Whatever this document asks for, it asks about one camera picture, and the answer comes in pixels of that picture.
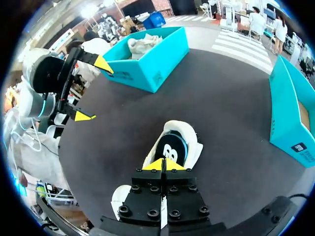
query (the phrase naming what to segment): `shoe insole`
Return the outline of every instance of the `shoe insole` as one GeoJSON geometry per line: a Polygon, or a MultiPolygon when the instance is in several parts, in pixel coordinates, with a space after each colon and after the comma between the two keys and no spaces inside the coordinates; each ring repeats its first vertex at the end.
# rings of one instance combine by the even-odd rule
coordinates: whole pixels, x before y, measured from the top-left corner
{"type": "Polygon", "coordinates": [[[183,166],[188,154],[188,147],[179,132],[171,131],[161,137],[157,144],[155,161],[166,157],[183,166]]]}

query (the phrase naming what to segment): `shoe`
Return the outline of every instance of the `shoe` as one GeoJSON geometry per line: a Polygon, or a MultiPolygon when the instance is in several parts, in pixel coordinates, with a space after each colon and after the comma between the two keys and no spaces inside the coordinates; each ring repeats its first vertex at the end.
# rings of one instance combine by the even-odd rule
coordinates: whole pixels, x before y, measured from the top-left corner
{"type": "Polygon", "coordinates": [[[146,168],[161,157],[167,157],[185,169],[192,169],[202,149],[203,145],[198,143],[192,126],[183,121],[170,120],[165,123],[161,135],[144,160],[142,168],[146,168]]]}
{"type": "MultiPolygon", "coordinates": [[[[173,161],[167,162],[167,166],[176,165],[177,170],[192,169],[199,159],[202,149],[203,145],[198,143],[195,130],[188,123],[170,120],[165,123],[161,135],[145,158],[142,169],[154,169],[152,167],[154,164],[161,166],[159,160],[165,157],[173,161]]],[[[113,193],[111,205],[117,220],[120,219],[119,207],[125,202],[130,190],[130,185],[121,185],[113,193]]],[[[163,229],[167,225],[166,197],[161,199],[160,212],[161,229],[163,229]]]]}
{"type": "Polygon", "coordinates": [[[278,52],[276,52],[274,49],[272,49],[271,52],[275,55],[278,55],[278,52]]]}

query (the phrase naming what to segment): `person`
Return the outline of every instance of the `person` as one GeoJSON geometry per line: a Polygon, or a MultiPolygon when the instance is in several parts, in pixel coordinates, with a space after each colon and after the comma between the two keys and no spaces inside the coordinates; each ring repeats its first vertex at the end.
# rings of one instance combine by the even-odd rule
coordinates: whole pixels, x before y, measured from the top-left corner
{"type": "Polygon", "coordinates": [[[250,29],[253,32],[253,35],[258,34],[258,36],[262,35],[266,26],[265,18],[260,14],[260,10],[258,7],[253,7],[253,11],[250,13],[249,17],[249,25],[242,25],[238,23],[237,29],[238,31],[243,32],[244,34],[248,34],[250,29]]]}
{"type": "Polygon", "coordinates": [[[275,20],[273,24],[273,27],[276,33],[276,42],[275,42],[275,48],[273,50],[273,53],[281,54],[282,48],[285,42],[285,37],[287,34],[287,26],[285,24],[285,19],[282,15],[278,16],[278,18],[275,20]]]}
{"type": "Polygon", "coordinates": [[[253,7],[253,12],[250,14],[250,29],[258,34],[258,36],[263,35],[266,28],[266,20],[260,14],[258,7],[253,7]]]}
{"type": "MultiPolygon", "coordinates": [[[[107,53],[111,44],[107,43],[104,39],[100,38],[97,33],[93,31],[87,31],[83,36],[85,41],[73,40],[66,46],[67,54],[70,53],[72,48],[82,47],[84,51],[88,53],[104,55],[107,53]]],[[[96,67],[77,61],[74,68],[73,75],[81,75],[83,80],[86,81],[85,87],[88,88],[91,82],[100,74],[100,70],[96,67]]]]}

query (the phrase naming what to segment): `label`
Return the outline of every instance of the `label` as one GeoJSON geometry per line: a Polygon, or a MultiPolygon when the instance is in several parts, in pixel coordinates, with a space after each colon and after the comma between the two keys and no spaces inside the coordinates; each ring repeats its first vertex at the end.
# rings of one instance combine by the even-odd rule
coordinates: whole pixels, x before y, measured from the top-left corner
{"type": "Polygon", "coordinates": [[[115,71],[114,74],[107,73],[109,77],[124,79],[124,80],[130,80],[133,81],[133,78],[130,76],[129,72],[124,71],[115,71]]]}
{"type": "Polygon", "coordinates": [[[307,149],[304,143],[299,143],[291,147],[295,152],[301,152],[307,149]]]}
{"type": "Polygon", "coordinates": [[[53,187],[52,187],[50,184],[47,184],[47,189],[48,189],[49,191],[53,191],[53,187]]]}
{"type": "Polygon", "coordinates": [[[315,161],[315,158],[312,156],[312,154],[309,151],[300,153],[300,155],[308,162],[312,163],[315,161]]]}
{"type": "Polygon", "coordinates": [[[166,158],[171,159],[174,162],[177,162],[177,158],[178,158],[178,154],[177,151],[175,149],[172,149],[172,147],[170,146],[170,144],[165,144],[164,146],[164,151],[163,151],[163,155],[166,158]]]}

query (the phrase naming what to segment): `white shoe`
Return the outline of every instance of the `white shoe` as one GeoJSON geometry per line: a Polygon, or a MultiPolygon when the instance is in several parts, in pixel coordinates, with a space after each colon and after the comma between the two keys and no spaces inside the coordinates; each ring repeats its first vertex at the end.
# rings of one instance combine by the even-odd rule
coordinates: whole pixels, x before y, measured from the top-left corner
{"type": "MultiPolygon", "coordinates": [[[[156,143],[152,147],[151,151],[144,160],[142,168],[148,167],[150,164],[155,162],[161,155],[173,160],[177,164],[181,162],[185,169],[193,168],[196,164],[203,145],[198,143],[195,130],[186,122],[178,120],[170,120],[164,125],[164,129],[157,139],[156,143]],[[165,141],[174,137],[177,147],[175,150],[172,144],[165,143],[165,141]]],[[[112,196],[112,208],[116,219],[119,220],[118,210],[123,205],[129,192],[131,190],[130,185],[119,186],[112,196]]],[[[161,229],[167,225],[167,199],[164,197],[161,200],[161,229]]]]}

